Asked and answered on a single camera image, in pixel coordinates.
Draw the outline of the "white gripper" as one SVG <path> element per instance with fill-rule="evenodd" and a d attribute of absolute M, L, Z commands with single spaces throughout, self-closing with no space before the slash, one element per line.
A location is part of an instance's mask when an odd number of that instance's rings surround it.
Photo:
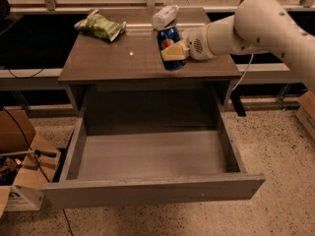
<path fill-rule="evenodd" d="M 185 60 L 189 56 L 194 60 L 202 61 L 214 57 L 208 44 L 208 26 L 191 28 L 189 36 L 180 40 L 160 52 L 163 61 Z"/>

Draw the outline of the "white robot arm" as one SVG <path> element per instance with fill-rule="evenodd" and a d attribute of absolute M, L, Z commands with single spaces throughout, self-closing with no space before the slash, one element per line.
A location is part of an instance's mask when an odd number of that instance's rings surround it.
<path fill-rule="evenodd" d="M 202 61 L 223 54 L 270 52 L 315 91 L 315 36 L 276 0 L 244 0 L 232 16 L 187 29 L 160 52 L 164 61 Z"/>

